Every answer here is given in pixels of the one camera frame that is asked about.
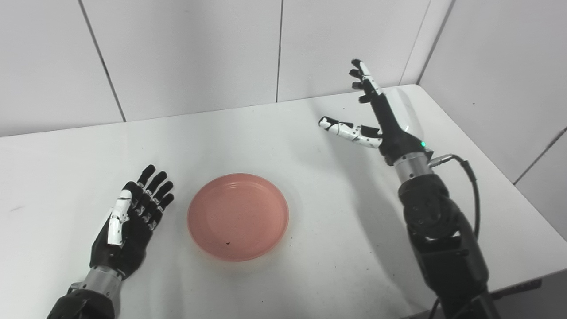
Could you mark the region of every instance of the black arm joint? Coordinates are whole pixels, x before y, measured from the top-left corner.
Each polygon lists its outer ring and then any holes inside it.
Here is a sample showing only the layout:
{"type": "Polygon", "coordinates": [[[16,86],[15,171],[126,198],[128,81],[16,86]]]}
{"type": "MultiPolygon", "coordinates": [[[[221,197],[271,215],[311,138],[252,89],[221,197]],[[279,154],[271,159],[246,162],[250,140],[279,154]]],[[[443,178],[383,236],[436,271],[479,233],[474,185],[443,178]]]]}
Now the black arm joint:
{"type": "Polygon", "coordinates": [[[47,319],[115,319],[112,300],[101,293],[78,289],[57,300],[47,319]]]}

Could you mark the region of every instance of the white tile wall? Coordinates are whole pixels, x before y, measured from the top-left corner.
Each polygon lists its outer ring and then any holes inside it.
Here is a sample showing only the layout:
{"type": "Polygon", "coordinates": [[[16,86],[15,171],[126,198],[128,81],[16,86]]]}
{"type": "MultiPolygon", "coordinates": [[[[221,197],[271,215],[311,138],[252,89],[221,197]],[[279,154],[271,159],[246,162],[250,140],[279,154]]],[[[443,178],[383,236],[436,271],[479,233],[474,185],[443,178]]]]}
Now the white tile wall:
{"type": "Polygon", "coordinates": [[[0,2],[0,136],[120,121],[77,1],[0,2]]]}
{"type": "Polygon", "coordinates": [[[567,135],[563,135],[516,187],[567,240],[567,135]]]}
{"type": "Polygon", "coordinates": [[[566,16],[565,1],[456,1],[420,83],[511,181],[567,125],[566,16]]]}
{"type": "MultiPolygon", "coordinates": [[[[444,0],[434,2],[434,7],[437,3],[447,5],[444,0]]],[[[278,101],[350,91],[348,71],[353,58],[362,59],[381,85],[398,85],[428,4],[413,0],[285,0],[278,101]]],[[[437,19],[440,24],[442,15],[437,19]]],[[[437,33],[434,25],[423,30],[431,42],[437,33]]],[[[420,47],[418,56],[426,56],[429,49],[427,45],[420,47]]],[[[420,71],[412,68],[414,78],[420,71]]]]}
{"type": "MultiPolygon", "coordinates": [[[[450,0],[83,0],[127,120],[413,83],[450,0]]],[[[0,136],[121,120],[73,0],[0,5],[0,136]]]]}
{"type": "Polygon", "coordinates": [[[126,120],[272,103],[280,0],[84,0],[126,120]]]}

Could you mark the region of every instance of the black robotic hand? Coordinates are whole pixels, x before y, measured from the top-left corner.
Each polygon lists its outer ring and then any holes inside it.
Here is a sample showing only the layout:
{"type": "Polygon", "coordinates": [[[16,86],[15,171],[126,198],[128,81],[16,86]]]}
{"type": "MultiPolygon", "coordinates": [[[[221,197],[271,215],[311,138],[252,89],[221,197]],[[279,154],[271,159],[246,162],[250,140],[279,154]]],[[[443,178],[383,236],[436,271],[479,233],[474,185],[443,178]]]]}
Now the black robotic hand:
{"type": "Polygon", "coordinates": [[[83,282],[72,284],[67,295],[57,300],[48,319],[116,318],[120,283],[142,264],[163,210],[174,199],[169,194],[173,183],[162,184],[167,178],[164,171],[147,184],[154,172],[155,167],[150,165],[138,182],[124,186],[92,244],[91,270],[83,282]]]}
{"type": "Polygon", "coordinates": [[[171,181],[158,189],[167,178],[166,172],[161,171],[147,183],[154,172],[154,165],[149,165],[137,183],[128,182],[124,186],[123,190],[129,191],[132,197],[124,221],[117,221],[117,224],[121,224],[121,230],[119,227],[117,231],[121,232],[122,243],[109,243],[112,237],[109,231],[114,230],[114,227],[109,227],[113,219],[111,213],[92,244],[90,267],[107,266],[120,272],[123,280],[140,267],[153,231],[162,219],[164,209],[174,199],[173,194],[169,193],[174,186],[171,181]]]}

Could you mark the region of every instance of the robotic arm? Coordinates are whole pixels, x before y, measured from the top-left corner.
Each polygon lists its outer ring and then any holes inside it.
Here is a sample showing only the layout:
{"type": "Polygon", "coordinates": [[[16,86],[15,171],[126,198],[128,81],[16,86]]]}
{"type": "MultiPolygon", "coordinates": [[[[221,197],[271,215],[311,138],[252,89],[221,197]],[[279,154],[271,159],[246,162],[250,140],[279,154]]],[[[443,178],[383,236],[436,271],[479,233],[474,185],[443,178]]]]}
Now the robotic arm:
{"type": "MultiPolygon", "coordinates": [[[[349,74],[359,80],[353,88],[364,91],[359,102],[370,103],[379,128],[330,117],[321,118],[319,126],[352,142],[378,148],[386,163],[396,169],[401,183],[398,196],[404,206],[410,243],[426,284],[439,297],[445,317],[499,319],[488,293],[488,268],[476,241],[477,233],[431,169],[456,158],[474,182],[468,162],[453,155],[431,160],[433,152],[407,125],[412,114],[417,122],[407,104],[397,103],[393,110],[388,101],[391,98],[375,83],[366,65],[357,59],[352,64],[356,69],[349,74]]],[[[393,99],[403,100],[397,96],[400,93],[394,92],[393,99]]]]}
{"type": "Polygon", "coordinates": [[[142,264],[146,247],[164,209],[173,201],[172,182],[153,165],[142,172],[138,182],[128,182],[109,217],[92,244],[90,271],[81,283],[73,283],[59,298],[48,319],[114,319],[120,283],[142,264]]]}

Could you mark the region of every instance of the robotic finger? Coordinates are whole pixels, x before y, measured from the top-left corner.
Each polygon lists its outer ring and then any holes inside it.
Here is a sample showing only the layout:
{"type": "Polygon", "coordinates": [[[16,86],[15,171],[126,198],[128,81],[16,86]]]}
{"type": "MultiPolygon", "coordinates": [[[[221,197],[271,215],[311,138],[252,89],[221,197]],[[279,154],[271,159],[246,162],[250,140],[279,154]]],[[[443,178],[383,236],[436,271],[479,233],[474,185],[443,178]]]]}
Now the robotic finger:
{"type": "Polygon", "coordinates": [[[382,134],[379,128],[341,122],[328,116],[323,116],[319,120],[319,126],[325,131],[368,148],[376,149],[382,143],[382,134]]]}

